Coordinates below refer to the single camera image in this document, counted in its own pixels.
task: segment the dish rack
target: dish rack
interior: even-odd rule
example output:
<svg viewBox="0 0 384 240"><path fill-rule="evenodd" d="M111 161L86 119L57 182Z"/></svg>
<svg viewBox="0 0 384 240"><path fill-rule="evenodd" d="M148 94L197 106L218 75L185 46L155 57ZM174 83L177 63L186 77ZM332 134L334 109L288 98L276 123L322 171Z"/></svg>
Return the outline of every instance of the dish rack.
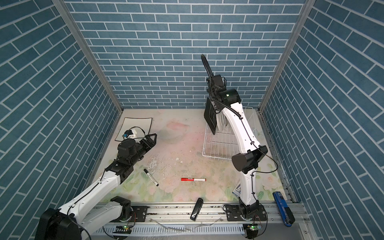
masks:
<svg viewBox="0 0 384 240"><path fill-rule="evenodd" d="M256 111L253 109L253 107L243 107L243 109L245 117L248 120L249 126L251 127L253 134L256 134ZM238 154L240 152L236 136L230 124L227 122L227 119L222 113L217 114L216 117L217 121L220 121L224 127L222 131L217 129L216 134L213 135L208 124L206 124L203 156L231 160L233 155Z"/></svg>

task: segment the blue brick wall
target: blue brick wall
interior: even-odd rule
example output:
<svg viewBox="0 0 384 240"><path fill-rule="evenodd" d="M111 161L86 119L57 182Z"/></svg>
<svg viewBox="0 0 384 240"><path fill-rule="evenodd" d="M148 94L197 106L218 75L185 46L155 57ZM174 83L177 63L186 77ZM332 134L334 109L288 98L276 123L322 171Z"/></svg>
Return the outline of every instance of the blue brick wall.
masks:
<svg viewBox="0 0 384 240"><path fill-rule="evenodd" d="M117 111L51 0L0 1L0 239L82 191Z"/></svg>
<svg viewBox="0 0 384 240"><path fill-rule="evenodd" d="M316 0L264 112L321 239L384 239L383 13Z"/></svg>
<svg viewBox="0 0 384 240"><path fill-rule="evenodd" d="M124 108L203 108L202 53L258 106L303 2L66 1Z"/></svg>

